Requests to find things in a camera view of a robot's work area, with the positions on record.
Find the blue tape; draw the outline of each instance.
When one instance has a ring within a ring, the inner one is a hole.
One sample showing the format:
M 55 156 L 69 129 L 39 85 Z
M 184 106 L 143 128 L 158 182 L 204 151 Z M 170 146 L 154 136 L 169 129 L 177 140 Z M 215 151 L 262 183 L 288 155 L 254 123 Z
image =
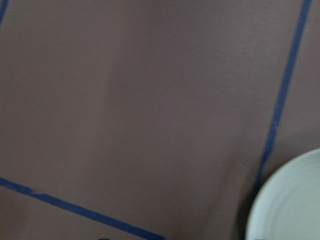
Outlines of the blue tape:
M 5 16 L 8 3 L 9 3 L 9 0 L 2 0 L 2 2 L 1 2 L 1 6 L 0 6 L 0 27 L 1 27 L 2 20 L 3 20 L 4 16 Z
M 293 71 L 295 68 L 296 59 L 297 59 L 297 55 L 298 55 L 298 51 L 299 51 L 299 46 L 301 43 L 303 31 L 304 31 L 304 28 L 306 25 L 307 16 L 309 13 L 311 2 L 312 2 L 312 0 L 304 0 L 303 1 L 303 5 L 301 8 L 299 20 L 298 20 L 298 23 L 296 26 L 295 35 L 293 38 L 288 62 L 286 64 L 286 68 L 284 71 L 284 76 L 282 79 L 280 92 L 279 92 L 279 95 L 278 95 L 278 98 L 277 98 L 277 101 L 275 104 L 273 117 L 272 117 L 271 125 L 269 128 L 268 137 L 266 139 L 264 151 L 263 151 L 263 154 L 261 157 L 261 163 L 259 166 L 259 170 L 258 170 L 258 174 L 257 174 L 255 186 L 254 186 L 254 191 L 253 191 L 254 198 L 257 196 L 257 194 L 262 186 L 264 168 L 265 168 L 265 165 L 268 162 L 270 154 L 272 153 L 274 146 L 275 146 L 277 133 L 278 133 L 278 126 L 280 124 L 281 117 L 283 114 L 283 110 L 284 110 L 284 106 L 285 106 L 285 102 L 286 102 L 286 97 L 288 94 L 292 74 L 293 74 Z
M 139 227 L 132 226 L 130 224 L 127 224 L 125 222 L 116 220 L 114 218 L 102 215 L 100 213 L 97 213 L 95 211 L 88 210 L 84 207 L 72 204 L 70 202 L 61 200 L 59 198 L 56 198 L 54 196 L 50 196 L 45 193 L 35 193 L 31 188 L 14 183 L 12 181 L 6 180 L 2 177 L 0 177 L 0 186 L 3 186 L 7 189 L 16 191 L 20 194 L 27 195 L 29 197 L 38 199 L 42 202 L 45 202 L 47 204 L 56 206 L 58 208 L 67 210 L 69 212 L 78 214 L 80 216 L 83 216 L 85 218 L 94 220 L 96 222 L 111 226 L 113 228 L 122 230 L 124 232 L 127 232 L 129 234 L 136 235 L 138 237 L 141 237 L 143 239 L 147 240 L 165 240 L 163 236 L 157 235 L 155 233 L 149 232 L 147 230 L 141 229 Z

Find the plate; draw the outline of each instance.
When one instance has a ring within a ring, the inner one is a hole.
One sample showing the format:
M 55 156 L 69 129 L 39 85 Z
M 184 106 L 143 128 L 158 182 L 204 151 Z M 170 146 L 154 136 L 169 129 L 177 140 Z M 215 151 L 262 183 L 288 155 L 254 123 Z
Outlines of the plate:
M 259 191 L 246 240 L 320 240 L 320 149 L 279 168 Z

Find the round white object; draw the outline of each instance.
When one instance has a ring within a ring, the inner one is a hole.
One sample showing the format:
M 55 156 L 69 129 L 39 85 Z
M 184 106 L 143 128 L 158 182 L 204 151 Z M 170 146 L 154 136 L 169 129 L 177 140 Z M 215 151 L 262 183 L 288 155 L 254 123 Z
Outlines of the round white object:
M 259 191 L 246 240 L 320 240 L 320 149 L 277 170 Z

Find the blue stripe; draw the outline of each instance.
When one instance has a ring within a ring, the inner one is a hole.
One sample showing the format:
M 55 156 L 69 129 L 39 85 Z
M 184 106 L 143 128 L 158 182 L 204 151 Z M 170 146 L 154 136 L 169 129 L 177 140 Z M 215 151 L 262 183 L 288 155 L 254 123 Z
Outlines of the blue stripe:
M 4 16 L 5 16 L 8 3 L 9 3 L 9 0 L 2 0 L 2 2 L 1 2 L 1 6 L 0 6 L 0 27 L 1 27 L 2 20 L 3 20 Z
M 124 232 L 129 233 L 129 234 L 136 235 L 136 236 L 141 237 L 143 239 L 165 240 L 165 238 L 163 236 L 157 235 L 155 233 L 149 232 L 149 231 L 141 229 L 139 227 L 129 225 L 125 222 L 122 222 L 122 221 L 116 220 L 114 218 L 102 215 L 102 214 L 97 213 L 95 211 L 88 210 L 84 207 L 81 207 L 81 206 L 72 204 L 70 202 L 61 200 L 61 199 L 56 198 L 54 196 L 50 196 L 45 193 L 41 193 L 41 194 L 35 193 L 29 187 L 14 183 L 14 182 L 6 180 L 2 177 L 0 177 L 0 186 L 3 186 L 7 189 L 16 191 L 20 194 L 24 194 L 24 195 L 30 196 L 32 198 L 38 199 L 42 202 L 45 202 L 47 204 L 56 206 L 56 207 L 64 209 L 64 210 L 67 210 L 69 212 L 81 215 L 85 218 L 94 220 L 96 222 L 114 227 L 116 229 L 122 230 Z
M 312 0 L 304 0 L 303 1 L 302 9 L 300 12 L 300 17 L 299 17 L 299 20 L 298 20 L 298 23 L 296 26 L 295 35 L 293 38 L 293 43 L 292 43 L 290 54 L 289 54 L 289 58 L 288 58 L 286 68 L 284 71 L 284 76 L 282 79 L 280 92 L 279 92 L 279 95 L 278 95 L 278 98 L 277 98 L 277 101 L 275 104 L 268 137 L 266 139 L 264 151 L 263 151 L 263 154 L 261 157 L 261 163 L 260 163 L 260 167 L 258 170 L 258 174 L 257 174 L 255 186 L 254 186 L 254 193 L 253 193 L 254 197 L 258 194 L 258 191 L 260 190 L 260 188 L 262 186 L 264 168 L 265 168 L 265 165 L 268 162 L 270 154 L 272 153 L 274 146 L 275 146 L 277 132 L 278 132 L 278 126 L 280 125 L 281 117 L 283 114 L 283 110 L 284 110 L 284 106 L 285 106 L 285 102 L 286 102 L 286 97 L 288 94 L 292 74 L 293 74 L 293 71 L 295 68 L 296 59 L 297 59 L 297 55 L 298 55 L 298 51 L 299 51 L 299 46 L 301 43 L 301 39 L 302 39 L 303 31 L 305 28 L 305 24 L 307 21 L 307 16 L 309 13 L 311 2 L 312 2 Z

